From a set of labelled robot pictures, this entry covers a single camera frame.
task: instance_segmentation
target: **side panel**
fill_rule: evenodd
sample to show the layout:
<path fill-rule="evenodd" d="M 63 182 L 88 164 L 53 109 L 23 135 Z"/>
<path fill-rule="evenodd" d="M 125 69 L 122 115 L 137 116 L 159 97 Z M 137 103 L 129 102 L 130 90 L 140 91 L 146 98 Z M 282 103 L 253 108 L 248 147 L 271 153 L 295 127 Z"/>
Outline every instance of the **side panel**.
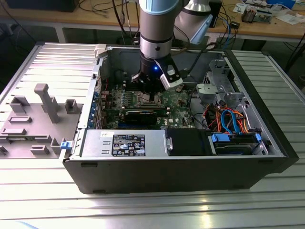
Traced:
<path fill-rule="evenodd" d="M 183 192 L 250 188 L 284 158 L 133 161 L 65 161 L 80 191 L 90 193 Z"/>
<path fill-rule="evenodd" d="M 239 64 L 238 59 L 231 51 L 226 51 L 226 56 L 228 57 L 230 64 L 232 65 L 236 76 L 238 77 L 241 86 L 244 88 L 245 95 L 251 98 L 252 106 L 254 106 L 259 115 L 261 116 L 263 122 L 267 126 L 269 132 L 271 133 L 272 137 L 274 138 L 276 144 L 280 148 L 281 152 L 284 155 L 287 155 L 287 160 L 285 164 L 281 167 L 276 169 L 274 172 L 283 172 L 285 169 L 293 165 L 296 161 L 298 161 L 299 157 L 297 156 L 295 150 L 292 148 L 291 144 L 285 137 L 284 133 L 282 132 L 281 128 L 279 127 L 278 123 L 276 122 L 275 118 L 270 113 L 269 109 L 263 102 L 261 96 L 257 92 L 256 88 L 253 86 L 251 80 L 247 76 L 245 70 Z"/>

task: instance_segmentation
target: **blue latch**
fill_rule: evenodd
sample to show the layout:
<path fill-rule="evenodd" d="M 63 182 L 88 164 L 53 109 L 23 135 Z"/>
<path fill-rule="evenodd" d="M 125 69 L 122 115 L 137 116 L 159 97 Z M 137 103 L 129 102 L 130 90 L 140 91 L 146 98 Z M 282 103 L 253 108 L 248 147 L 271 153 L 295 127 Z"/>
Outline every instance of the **blue latch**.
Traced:
<path fill-rule="evenodd" d="M 229 142 L 230 138 L 227 134 L 213 134 L 211 136 L 213 142 Z"/>
<path fill-rule="evenodd" d="M 257 139 L 258 142 L 261 142 L 262 141 L 262 137 L 260 134 L 255 134 L 255 137 Z"/>
<path fill-rule="evenodd" d="M 74 141 L 61 142 L 61 149 L 72 149 Z"/>

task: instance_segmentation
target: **circuit board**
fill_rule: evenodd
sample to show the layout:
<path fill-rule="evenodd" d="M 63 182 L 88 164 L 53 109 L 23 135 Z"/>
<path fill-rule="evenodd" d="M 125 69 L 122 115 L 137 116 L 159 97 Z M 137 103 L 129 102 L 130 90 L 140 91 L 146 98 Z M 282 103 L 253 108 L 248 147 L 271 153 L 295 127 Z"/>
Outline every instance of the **circuit board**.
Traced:
<path fill-rule="evenodd" d="M 107 104 L 103 110 L 107 129 L 166 129 L 195 128 L 188 109 L 188 91 L 171 89 L 157 93 L 149 100 L 149 95 L 139 91 L 126 91 L 116 86 L 109 91 Z M 153 125 L 126 124 L 129 113 L 150 113 L 156 118 Z"/>

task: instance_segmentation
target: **computer case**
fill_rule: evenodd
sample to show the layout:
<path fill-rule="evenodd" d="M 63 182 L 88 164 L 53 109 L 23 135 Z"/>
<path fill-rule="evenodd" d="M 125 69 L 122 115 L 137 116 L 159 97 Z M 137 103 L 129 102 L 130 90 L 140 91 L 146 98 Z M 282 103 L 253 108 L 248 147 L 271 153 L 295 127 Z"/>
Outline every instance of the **computer case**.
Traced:
<path fill-rule="evenodd" d="M 80 0 L 6 0 L 14 9 L 56 10 L 73 12 Z"/>

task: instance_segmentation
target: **table leg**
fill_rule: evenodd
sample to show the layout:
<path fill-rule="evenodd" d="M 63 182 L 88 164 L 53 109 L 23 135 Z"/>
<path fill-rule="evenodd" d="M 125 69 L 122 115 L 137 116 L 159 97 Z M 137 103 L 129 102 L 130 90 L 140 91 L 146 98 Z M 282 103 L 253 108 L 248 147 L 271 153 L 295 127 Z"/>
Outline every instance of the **table leg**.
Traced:
<path fill-rule="evenodd" d="M 63 27 L 57 25 L 55 27 L 55 30 L 56 30 L 56 34 L 57 34 L 59 43 L 66 43 L 66 37 L 65 37 L 65 34 L 63 33 Z"/>

